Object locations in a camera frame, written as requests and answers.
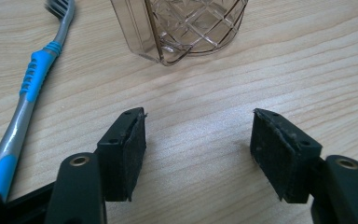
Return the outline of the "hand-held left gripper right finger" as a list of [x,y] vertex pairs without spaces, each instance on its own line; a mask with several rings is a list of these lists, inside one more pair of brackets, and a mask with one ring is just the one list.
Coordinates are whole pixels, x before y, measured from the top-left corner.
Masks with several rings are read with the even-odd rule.
[[309,170],[320,159],[321,144],[282,115],[256,108],[250,151],[280,200],[308,200]]

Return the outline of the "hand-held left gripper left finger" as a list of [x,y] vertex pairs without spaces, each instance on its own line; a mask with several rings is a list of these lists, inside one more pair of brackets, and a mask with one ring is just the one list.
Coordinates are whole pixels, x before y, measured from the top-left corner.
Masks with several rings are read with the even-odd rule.
[[146,150],[145,118],[142,107],[123,112],[97,144],[107,202],[131,201]]

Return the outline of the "blue and grey toothbrush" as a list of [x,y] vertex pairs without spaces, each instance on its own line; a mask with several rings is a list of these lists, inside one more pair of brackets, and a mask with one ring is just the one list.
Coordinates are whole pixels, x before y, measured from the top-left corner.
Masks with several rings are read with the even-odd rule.
[[46,9],[60,21],[54,39],[31,54],[25,71],[14,115],[0,141],[0,199],[5,203],[20,159],[34,105],[50,67],[61,55],[75,16],[75,0],[47,0]]

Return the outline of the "clear patterned glass cup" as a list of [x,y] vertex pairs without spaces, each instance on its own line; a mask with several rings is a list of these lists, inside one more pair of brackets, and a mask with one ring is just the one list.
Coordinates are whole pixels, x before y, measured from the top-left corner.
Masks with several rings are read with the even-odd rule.
[[248,0],[110,0],[130,51],[170,66],[215,53],[238,33]]

